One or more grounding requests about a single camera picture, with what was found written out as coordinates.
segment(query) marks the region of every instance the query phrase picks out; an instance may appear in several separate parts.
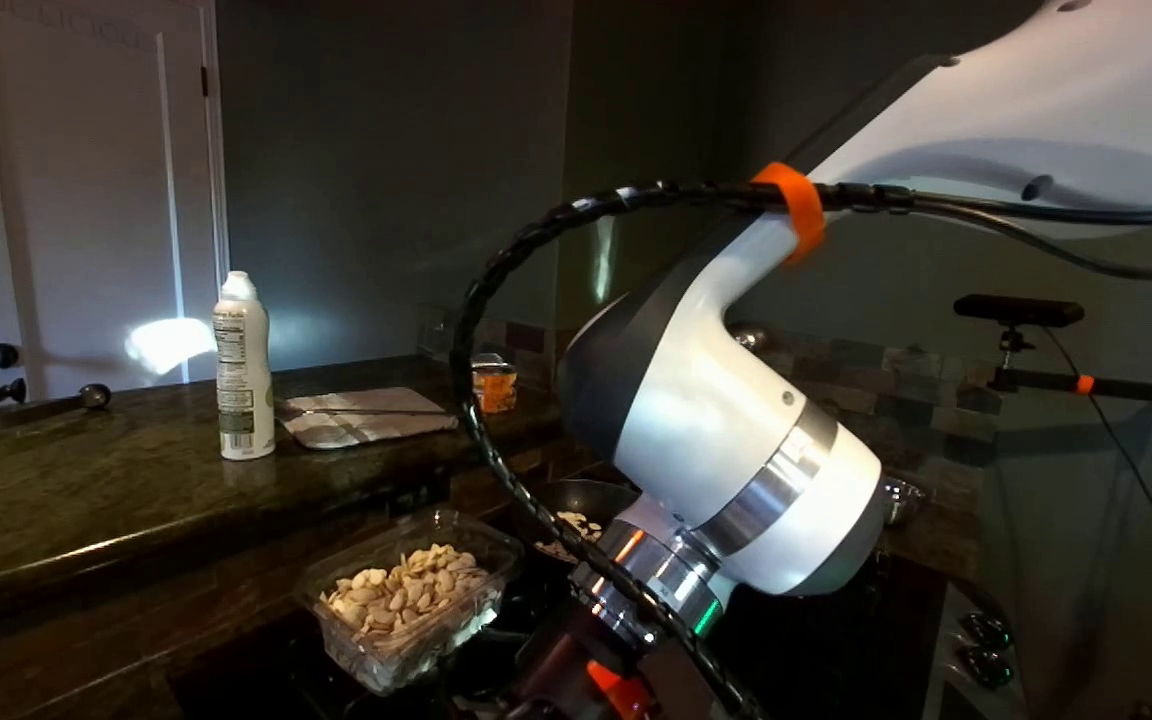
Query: spray bottle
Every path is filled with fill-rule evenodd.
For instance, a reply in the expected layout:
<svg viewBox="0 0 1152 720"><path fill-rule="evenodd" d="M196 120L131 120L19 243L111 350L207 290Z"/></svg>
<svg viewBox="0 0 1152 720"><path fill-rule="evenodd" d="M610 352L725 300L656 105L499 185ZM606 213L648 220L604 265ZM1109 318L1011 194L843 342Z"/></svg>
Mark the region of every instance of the spray bottle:
<svg viewBox="0 0 1152 720"><path fill-rule="evenodd" d="M217 300L220 455L257 459L274 446L268 318L249 273L226 273Z"/></svg>

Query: door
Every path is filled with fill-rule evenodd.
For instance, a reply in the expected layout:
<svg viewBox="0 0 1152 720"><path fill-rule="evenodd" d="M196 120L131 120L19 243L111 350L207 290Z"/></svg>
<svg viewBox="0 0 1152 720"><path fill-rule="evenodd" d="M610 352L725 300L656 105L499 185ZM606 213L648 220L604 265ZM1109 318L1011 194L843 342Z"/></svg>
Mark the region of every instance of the door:
<svg viewBox="0 0 1152 720"><path fill-rule="evenodd" d="M19 350L0 385L22 376L27 400L163 385L129 355L131 334L207 318L223 185L202 70L207 0L0 0L0 344Z"/></svg>

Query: orange ring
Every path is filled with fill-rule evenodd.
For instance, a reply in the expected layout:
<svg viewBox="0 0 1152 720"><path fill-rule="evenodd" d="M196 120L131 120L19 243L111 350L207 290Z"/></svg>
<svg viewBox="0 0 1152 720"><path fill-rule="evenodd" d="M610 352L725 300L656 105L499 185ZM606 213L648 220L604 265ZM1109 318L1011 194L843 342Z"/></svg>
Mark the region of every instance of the orange ring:
<svg viewBox="0 0 1152 720"><path fill-rule="evenodd" d="M1073 391L1092 398L1092 391L1097 391L1097 376L1081 376L1081 381L1073 385Z"/></svg>
<svg viewBox="0 0 1152 720"><path fill-rule="evenodd" d="M825 243L825 206L816 185L803 171L775 162L753 180L781 190L788 223L800 238L783 265L803 265Z"/></svg>

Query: cutting board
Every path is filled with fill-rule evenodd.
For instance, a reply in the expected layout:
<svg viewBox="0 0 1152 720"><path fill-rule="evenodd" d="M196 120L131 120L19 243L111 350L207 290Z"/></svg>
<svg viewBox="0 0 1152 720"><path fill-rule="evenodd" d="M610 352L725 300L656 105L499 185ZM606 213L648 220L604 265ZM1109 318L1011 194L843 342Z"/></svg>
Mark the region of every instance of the cutting board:
<svg viewBox="0 0 1152 720"><path fill-rule="evenodd" d="M356 450L454 430L454 417L414 388L292 398L283 430L304 450Z"/></svg>

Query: gray wall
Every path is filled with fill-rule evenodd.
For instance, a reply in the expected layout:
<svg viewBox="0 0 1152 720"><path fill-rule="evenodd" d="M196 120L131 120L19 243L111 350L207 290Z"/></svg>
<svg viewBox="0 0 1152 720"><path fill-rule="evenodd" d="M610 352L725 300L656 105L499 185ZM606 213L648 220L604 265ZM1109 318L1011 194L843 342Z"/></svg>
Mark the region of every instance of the gray wall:
<svg viewBox="0 0 1152 720"><path fill-rule="evenodd" d="M561 199L566 28L563 0L220 0L226 239L274 368L414 352ZM552 326L552 265L496 320Z"/></svg>
<svg viewBox="0 0 1152 720"><path fill-rule="evenodd" d="M834 16L761 6L761 14L754 28L816 36L816 43L754 36L753 54L762 70L816 59L803 83L790 80L795 72L767 72L746 91L743 151L753 169L788 148L828 107L843 107L857 87L877 83L873 72L884 72L884 59L912 41L901 28L931 28L971 14L971 6L884 6L884 14L846 28L838 28L846 7L834 7ZM1148 238L1123 243L1136 243L1136 251L1129 248L1136 260L1152 260ZM958 374L985 374L995 362L995 329L951 318L951 300L964 293L1081 300L1089 320L1060 334L1077 362L1098 376L1152 381L1152 285L1098 281L929 220L843 220L809 268L754 290L738 318L781 336L915 344L955 362ZM1033 342L1041 350L1025 364L1060 374L1060 352L1042 336ZM1152 409L1123 400L1104 409L1152 485ZM1082 400L1052 391L1005 398L995 446L995 479L979 487L979 579L1019 625L1019 673L1037 716L1148 712L1152 507L1130 487L1129 464Z"/></svg>
<svg viewBox="0 0 1152 720"><path fill-rule="evenodd" d="M732 158L737 6L725 0L581 0L572 23L566 190L715 178ZM604 300L653 281L694 248L692 213L637 213L563 239L561 334Z"/></svg>

